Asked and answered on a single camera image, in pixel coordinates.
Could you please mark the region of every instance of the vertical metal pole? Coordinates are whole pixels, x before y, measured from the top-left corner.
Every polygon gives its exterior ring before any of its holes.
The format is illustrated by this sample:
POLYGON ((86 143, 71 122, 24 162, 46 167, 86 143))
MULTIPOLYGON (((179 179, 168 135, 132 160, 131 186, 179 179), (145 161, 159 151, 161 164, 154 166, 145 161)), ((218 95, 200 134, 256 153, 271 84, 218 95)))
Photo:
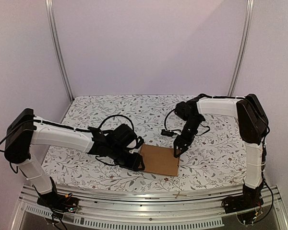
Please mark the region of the vertical metal pole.
POLYGON ((231 79, 230 87, 227 93, 227 96, 231 97, 235 91, 235 87, 237 84, 239 72, 241 69, 243 56, 245 53, 245 48, 249 36, 251 21, 252 21, 252 14, 253 14, 253 7, 254 7, 254 0, 248 0, 247 6, 246 6, 246 13, 245 13, 245 20, 244 20, 244 27, 243 27, 243 33, 242 33, 242 39, 239 49, 239 54, 237 58, 237 62, 235 65, 235 70, 231 79))
POLYGON ((48 15, 48 21, 49 21, 49 26, 50 26, 50 32, 51 32, 51 37, 53 41, 53 46, 56 52, 63 84, 68 96, 68 99, 70 102, 74 100, 74 96, 72 93, 72 88, 70 85, 70 82, 67 77, 67 72, 61 52, 61 47, 59 43, 59 37, 58 37, 58 32, 57 32, 57 27, 56 27, 56 22, 55 22, 55 17, 54 17, 54 12, 53 12, 53 6, 52 6, 52 0, 46 0, 46 10, 47 10, 47 15, 48 15))

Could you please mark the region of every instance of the wire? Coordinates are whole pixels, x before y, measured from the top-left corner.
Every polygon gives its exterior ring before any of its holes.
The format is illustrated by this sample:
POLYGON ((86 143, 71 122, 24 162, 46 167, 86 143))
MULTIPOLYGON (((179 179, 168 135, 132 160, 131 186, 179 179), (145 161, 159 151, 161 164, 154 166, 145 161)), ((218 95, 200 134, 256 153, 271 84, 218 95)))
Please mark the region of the wire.
POLYGON ((259 210, 257 211, 258 213, 260 212, 260 210, 263 211, 263 207, 261 207, 261 204, 260 203, 257 203, 257 205, 259 206, 259 210))
POLYGON ((13 172, 15 173, 15 174, 17 174, 18 173, 18 166, 16 166, 16 170, 13 168, 13 166, 12 166, 12 163, 10 162, 10 167, 11 167, 11 169, 13 170, 13 172))
POLYGON ((52 125, 52 126, 56 126, 56 127, 60 127, 60 128, 65 128, 65 129, 69 129, 69 130, 78 131, 78 132, 84 132, 84 133, 91 133, 92 132, 89 129, 74 128, 72 126, 62 125, 62 124, 54 123, 54 122, 51 122, 51 121, 43 121, 42 123, 46 124, 46 125, 52 125))
POLYGON ((167 119, 168 119, 168 116, 169 116, 171 113, 173 113, 174 111, 175 111, 175 109, 172 109, 172 110, 166 115, 166 117, 165 117, 165 119, 164 119, 164 128, 165 128, 166 131, 168 131, 168 128, 167 128, 167 119))
POLYGON ((272 189, 269 187, 269 185, 268 185, 268 183, 267 183, 267 181, 266 181, 266 179, 265 179, 264 173, 262 174, 262 177, 263 177, 263 181, 264 181, 265 186, 269 189, 269 191, 270 191, 270 193, 271 193, 272 203, 271 203, 271 206, 270 206, 270 208, 269 208, 269 211, 265 214, 265 216, 262 217, 260 220, 255 221, 254 223, 258 223, 258 222, 262 221, 264 218, 266 218, 266 217, 269 215, 269 213, 271 212, 271 210, 272 210, 272 208, 273 208, 273 203, 274 203, 273 191, 272 191, 272 189))
POLYGON ((126 118, 126 119, 130 122, 130 124, 131 124, 131 126, 132 126, 132 130, 134 131, 134 125, 133 125, 132 120, 131 120, 130 118, 128 118, 128 117, 126 117, 126 116, 124 116, 124 115, 120 115, 120 114, 108 116, 106 119, 104 119, 104 120, 101 122, 101 124, 99 125, 99 127, 98 127, 97 129, 101 129, 101 127, 103 126, 103 124, 104 124, 107 120, 109 120, 110 118, 113 118, 113 117, 117 117, 117 116, 126 118))
POLYGON ((106 163, 106 162, 104 162, 104 161, 98 159, 98 156, 95 156, 95 159, 96 159, 97 161, 99 161, 99 162, 101 162, 101 163, 107 165, 107 166, 117 166, 117 165, 118 165, 118 164, 109 164, 109 163, 106 163))
POLYGON ((54 223, 54 216, 55 216, 56 218, 58 218, 58 220, 60 221, 60 223, 63 225, 64 229, 67 230, 67 227, 66 227, 66 225, 63 223, 62 218, 58 217, 57 213, 54 212, 54 211, 52 211, 52 215, 51 215, 51 217, 52 217, 52 225, 53 225, 56 229, 62 230, 62 229, 60 229, 60 228, 57 226, 57 224, 54 223))
POLYGON ((175 109, 172 109, 172 110, 166 115, 166 117, 165 117, 165 119, 164 119, 164 128, 165 128, 166 131, 169 131, 169 132, 174 132, 174 131, 179 131, 179 132, 181 132, 180 129, 168 130, 168 128, 167 128, 167 119, 168 119, 168 116, 169 116, 171 113, 173 113, 174 111, 175 111, 175 109))
POLYGON ((208 128, 205 132, 203 132, 202 134, 200 135, 196 135, 197 137, 201 136, 201 135, 204 135, 205 133, 208 133, 210 131, 210 127, 209 126, 203 126, 202 124, 200 124, 202 127, 204 128, 208 128))

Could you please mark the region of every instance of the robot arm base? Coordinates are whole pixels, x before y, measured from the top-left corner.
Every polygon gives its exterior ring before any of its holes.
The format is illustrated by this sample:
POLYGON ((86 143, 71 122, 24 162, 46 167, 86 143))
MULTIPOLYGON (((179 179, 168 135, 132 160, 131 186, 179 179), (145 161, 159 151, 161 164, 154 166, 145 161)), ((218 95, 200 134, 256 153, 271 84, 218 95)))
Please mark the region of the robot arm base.
POLYGON ((242 195, 228 196, 222 201, 225 213, 239 212, 242 210, 258 207, 264 204, 261 197, 261 190, 264 186, 262 182, 257 188, 252 189, 243 185, 242 195))
POLYGON ((59 212, 75 212, 79 204, 79 199, 71 196, 71 194, 58 194, 53 179, 51 177, 50 179, 52 183, 52 191, 46 194, 40 194, 36 191, 39 196, 37 204, 59 212))

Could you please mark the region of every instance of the white arm segment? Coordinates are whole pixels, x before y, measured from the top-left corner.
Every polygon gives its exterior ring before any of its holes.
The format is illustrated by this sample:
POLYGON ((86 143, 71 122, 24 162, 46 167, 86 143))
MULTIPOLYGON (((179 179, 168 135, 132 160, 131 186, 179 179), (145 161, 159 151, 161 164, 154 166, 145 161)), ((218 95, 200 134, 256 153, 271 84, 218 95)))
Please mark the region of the white arm segment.
MULTIPOLYGON (((36 117, 36 119, 45 121, 41 117, 36 117)), ((37 122, 34 122, 34 126, 36 126, 36 130, 34 130, 31 139, 31 144, 33 145, 54 145, 77 149, 82 152, 89 152, 93 146, 92 133, 79 132, 37 122)), ((52 191, 50 177, 45 174, 33 154, 31 154, 31 159, 27 159, 23 163, 17 164, 17 166, 40 194, 43 195, 52 191)))
POLYGON ((197 104, 199 114, 231 116, 238 119, 236 103, 241 99, 202 98, 197 104))
POLYGON ((79 132, 37 122, 34 122, 34 126, 37 129, 33 132, 31 140, 33 145, 60 146, 77 149, 82 152, 89 152, 93 146, 92 133, 79 132))
MULTIPOLYGON (((200 114, 231 116, 238 121, 236 103, 241 99, 202 98, 197 104, 200 114)), ((263 145, 246 143, 246 178, 245 185, 255 189, 262 182, 263 145)))
POLYGON ((31 154, 31 159, 25 160, 23 163, 16 164, 19 169, 25 174, 27 180, 29 180, 40 194, 50 193, 52 190, 52 184, 50 177, 47 176, 36 160, 35 156, 31 154))

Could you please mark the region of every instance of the metal bar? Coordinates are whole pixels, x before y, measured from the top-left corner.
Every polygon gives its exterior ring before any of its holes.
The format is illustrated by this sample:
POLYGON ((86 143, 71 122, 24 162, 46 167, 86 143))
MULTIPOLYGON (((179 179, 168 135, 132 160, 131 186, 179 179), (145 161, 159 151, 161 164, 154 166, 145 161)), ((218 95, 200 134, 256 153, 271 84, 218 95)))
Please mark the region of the metal bar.
POLYGON ((277 216, 278 224, 281 230, 288 230, 288 215, 282 202, 282 198, 274 202, 274 209, 277 216))
POLYGON ((245 13, 245 20, 244 20, 244 27, 243 27, 243 33, 242 33, 242 39, 241 39, 241 44, 240 44, 240 49, 234 69, 234 73, 231 79, 230 87, 227 93, 227 96, 231 97, 235 91, 237 80, 239 77, 245 49, 246 49, 246 44, 249 36, 249 31, 250 31, 250 26, 251 26, 251 21, 252 21, 252 14, 253 14, 253 7, 254 7, 254 0, 248 0, 247 5, 246 5, 246 13, 245 13))
MULTIPOLYGON (((200 190, 186 191, 190 196, 189 199, 180 200, 171 197, 171 193, 165 192, 158 194, 160 199, 157 201, 152 199, 140 202, 140 200, 137 200, 140 198, 135 198, 134 194, 125 193, 127 195, 124 196, 123 193, 118 193, 115 195, 115 192, 112 191, 112 196, 109 194, 109 191, 106 190, 98 191, 91 189, 91 192, 89 192, 88 190, 82 191, 79 188, 75 188, 75 190, 77 189, 79 190, 79 195, 75 193, 73 193, 73 195, 80 199, 79 205, 81 206, 81 210, 76 214, 66 214, 71 217, 70 219, 84 219, 84 221, 95 222, 108 221, 109 224, 122 225, 134 225, 136 223, 141 225, 154 224, 156 227, 159 226, 159 229, 161 229, 161 226, 167 224, 173 225, 174 223, 181 223, 184 225, 190 221, 203 221, 205 219, 235 215, 235 213, 225 214, 224 209, 221 207, 221 202, 228 194, 236 193, 237 191, 239 194, 241 193, 240 189, 237 190, 237 186, 225 188, 228 191, 227 193, 224 192, 224 188, 210 190, 210 193, 206 195, 202 194, 200 190), (221 192, 219 196, 213 197, 218 191, 221 192), (91 195, 101 195, 102 193, 107 195, 107 198, 104 200, 91 197, 91 195)), ((58 191, 65 193, 65 191, 61 189, 58 189, 58 191)), ((272 191, 275 202, 280 201, 281 197, 277 187, 272 187, 272 191)), ((267 188, 262 190, 262 197, 264 199, 264 206, 271 205, 271 194, 267 188)), ((28 205, 45 209, 36 204, 37 194, 34 189, 29 186, 24 186, 20 200, 28 205)))
MULTIPOLYGON (((139 202, 156 202, 156 201, 166 201, 166 200, 189 200, 191 199, 201 199, 206 197, 219 197, 219 196, 234 196, 242 192, 242 185, 234 185, 229 187, 212 188, 212 189, 200 189, 195 191, 181 191, 180 196, 176 198, 174 192, 154 192, 154 193, 132 193, 132 192, 119 192, 119 191, 109 191, 100 189, 83 189, 75 186, 57 185, 59 193, 67 194, 72 192, 75 196, 87 197, 91 199, 107 199, 107 200, 132 200, 139 202)), ((25 185, 23 191, 32 190, 34 188, 25 185)))
POLYGON ((15 209, 13 211, 12 215, 12 222, 10 223, 9 229, 10 230, 19 230, 21 222, 24 217, 24 207, 25 202, 22 202, 21 200, 17 200, 15 209))
POLYGON ((58 32, 57 32, 57 27, 56 27, 56 22, 55 22, 55 17, 54 17, 54 12, 53 12, 53 5, 52 5, 52 0, 46 0, 46 10, 47 10, 47 16, 48 16, 48 21, 49 21, 49 26, 50 26, 50 32, 51 32, 51 37, 52 37, 52 42, 53 46, 55 49, 58 65, 60 68, 63 84, 68 96, 68 99, 70 102, 73 102, 74 96, 72 93, 72 88, 67 76, 64 60, 63 60, 63 55, 61 52, 61 47, 59 43, 59 37, 58 37, 58 32))

